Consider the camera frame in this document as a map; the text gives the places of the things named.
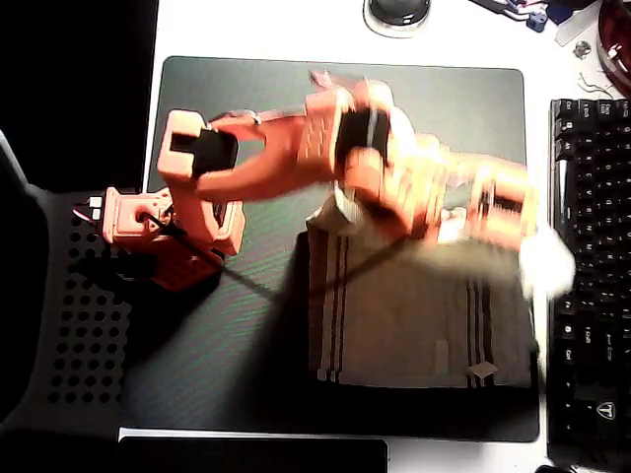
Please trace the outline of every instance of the black mouse pad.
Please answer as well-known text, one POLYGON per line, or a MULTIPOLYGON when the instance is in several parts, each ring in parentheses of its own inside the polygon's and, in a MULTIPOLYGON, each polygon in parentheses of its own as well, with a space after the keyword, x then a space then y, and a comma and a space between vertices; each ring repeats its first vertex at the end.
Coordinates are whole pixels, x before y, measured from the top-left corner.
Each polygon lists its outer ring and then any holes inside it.
MULTIPOLYGON (((437 135, 456 151, 526 160, 519 71, 172 57, 163 69, 149 190, 163 185, 155 162, 169 110, 199 110, 210 118, 231 109, 300 104, 313 91, 310 69, 388 82, 415 129, 437 135)), ((252 150, 243 146, 239 160, 252 150)), ((198 292, 186 307, 154 304, 154 313, 140 315, 135 313, 140 307, 134 306, 123 425, 535 439, 535 365, 531 389, 384 389, 330 385, 307 377, 305 217, 324 194, 323 188, 314 187, 245 205, 244 244, 227 265, 258 288, 224 272, 211 294, 198 292), (283 296, 271 301, 269 291, 283 296), (159 343, 152 340, 157 333, 159 343)))

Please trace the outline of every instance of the red object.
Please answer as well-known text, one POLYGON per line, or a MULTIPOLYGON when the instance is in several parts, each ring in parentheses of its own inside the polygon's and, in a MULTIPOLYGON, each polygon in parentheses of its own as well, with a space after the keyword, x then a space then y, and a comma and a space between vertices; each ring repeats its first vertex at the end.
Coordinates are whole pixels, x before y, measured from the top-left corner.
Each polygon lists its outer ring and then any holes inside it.
POLYGON ((603 0, 598 17, 598 57, 615 87, 631 97, 631 11, 622 0, 603 0))

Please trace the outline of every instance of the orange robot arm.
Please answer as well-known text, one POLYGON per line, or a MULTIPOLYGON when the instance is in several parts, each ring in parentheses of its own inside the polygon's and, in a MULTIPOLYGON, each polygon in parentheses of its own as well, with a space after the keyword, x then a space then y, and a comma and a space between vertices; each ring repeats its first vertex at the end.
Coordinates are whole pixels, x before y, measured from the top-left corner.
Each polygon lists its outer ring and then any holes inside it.
MULTIPOLYGON (((231 112, 206 124, 199 113, 172 111, 158 158, 169 187, 135 196, 109 189, 105 239, 155 254, 163 266, 175 258, 181 274, 195 266, 196 278, 182 278, 182 289, 218 269, 212 264, 221 262, 216 252, 239 251, 243 201, 333 180, 353 191, 392 238, 441 241, 442 220, 462 212, 468 237, 519 248, 522 237, 534 232, 536 194, 524 167, 479 157, 454 191, 454 176, 462 174, 457 155, 438 152, 438 145, 431 152, 418 146, 422 140, 394 106, 387 85, 340 87, 327 74, 313 80, 322 90, 307 96, 302 112, 231 112), (264 150, 234 167, 238 142, 251 140, 264 142, 264 150), (511 203, 508 209, 496 205, 502 199, 511 203), (185 232, 217 261, 200 271, 199 258, 171 246, 164 226, 185 232)), ((168 289, 177 290, 173 284, 168 289)))

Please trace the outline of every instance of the mouse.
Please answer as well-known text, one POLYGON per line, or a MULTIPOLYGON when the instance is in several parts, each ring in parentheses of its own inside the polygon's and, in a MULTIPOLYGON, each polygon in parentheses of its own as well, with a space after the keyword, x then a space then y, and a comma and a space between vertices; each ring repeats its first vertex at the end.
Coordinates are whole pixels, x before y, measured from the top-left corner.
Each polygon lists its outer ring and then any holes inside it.
POLYGON ((427 18, 430 0, 365 0, 364 20, 377 34, 414 36, 427 18))

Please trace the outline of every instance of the cloth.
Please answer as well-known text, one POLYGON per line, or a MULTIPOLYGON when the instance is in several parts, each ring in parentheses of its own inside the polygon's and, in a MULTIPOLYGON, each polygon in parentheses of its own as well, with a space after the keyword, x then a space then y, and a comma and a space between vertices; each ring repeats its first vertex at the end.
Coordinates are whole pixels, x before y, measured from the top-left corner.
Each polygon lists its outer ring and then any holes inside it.
POLYGON ((339 188, 308 219, 308 232, 317 378, 530 385, 535 341, 516 253, 477 242, 391 247, 339 188))

